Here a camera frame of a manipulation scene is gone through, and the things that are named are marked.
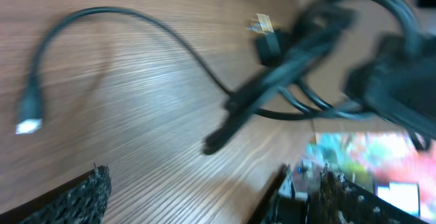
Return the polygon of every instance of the wood grain surface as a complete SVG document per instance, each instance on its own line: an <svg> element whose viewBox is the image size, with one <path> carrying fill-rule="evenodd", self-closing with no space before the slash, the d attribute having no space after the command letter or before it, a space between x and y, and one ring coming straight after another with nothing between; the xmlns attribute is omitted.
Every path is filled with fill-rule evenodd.
<svg viewBox="0 0 436 224"><path fill-rule="evenodd" d="M116 14L86 17L46 53L44 127L14 135L29 58L64 15L130 7L185 37L235 89L261 68L245 30L256 13L287 24L294 0L0 0L0 212L108 164L105 223L243 223L311 127L254 117L228 146L200 153L223 93L173 39ZM268 108L287 111L280 99Z"/></svg>

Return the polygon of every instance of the cable connector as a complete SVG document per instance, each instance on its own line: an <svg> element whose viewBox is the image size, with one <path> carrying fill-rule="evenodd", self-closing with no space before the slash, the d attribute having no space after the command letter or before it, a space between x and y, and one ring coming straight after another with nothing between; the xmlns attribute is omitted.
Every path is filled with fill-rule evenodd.
<svg viewBox="0 0 436 224"><path fill-rule="evenodd" d="M36 76L30 76L18 108L15 134L33 133L42 126L43 102Z"/></svg>
<svg viewBox="0 0 436 224"><path fill-rule="evenodd" d="M253 32L260 64L266 67L281 65L285 51L291 46L291 35L282 31L278 24L271 23L269 16L264 14L251 19L249 30Z"/></svg>

